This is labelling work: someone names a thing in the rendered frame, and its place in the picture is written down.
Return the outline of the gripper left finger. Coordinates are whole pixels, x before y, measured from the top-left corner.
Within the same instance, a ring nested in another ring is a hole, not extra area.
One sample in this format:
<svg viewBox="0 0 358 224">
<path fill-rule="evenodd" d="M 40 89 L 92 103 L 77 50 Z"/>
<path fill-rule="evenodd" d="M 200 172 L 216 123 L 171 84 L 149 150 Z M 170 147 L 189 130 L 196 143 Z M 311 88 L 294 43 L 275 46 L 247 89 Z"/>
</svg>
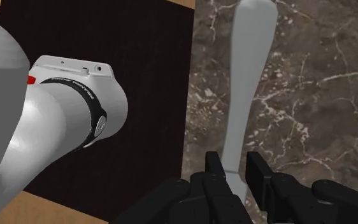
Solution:
<svg viewBox="0 0 358 224">
<path fill-rule="evenodd" d="M 216 151 L 205 155 L 205 170 L 190 181 L 170 178 L 109 224 L 253 224 L 233 194 Z"/>
</svg>

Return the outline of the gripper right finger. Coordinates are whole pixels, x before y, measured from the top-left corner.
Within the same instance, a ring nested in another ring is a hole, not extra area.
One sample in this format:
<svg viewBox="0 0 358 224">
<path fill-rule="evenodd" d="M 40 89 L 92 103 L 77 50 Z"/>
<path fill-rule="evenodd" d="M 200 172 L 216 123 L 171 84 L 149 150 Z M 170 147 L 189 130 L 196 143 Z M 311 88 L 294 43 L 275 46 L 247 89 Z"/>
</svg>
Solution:
<svg viewBox="0 0 358 224">
<path fill-rule="evenodd" d="M 268 224 L 358 224 L 358 191 L 328 179 L 310 188 L 247 153 L 245 179 Z"/>
</svg>

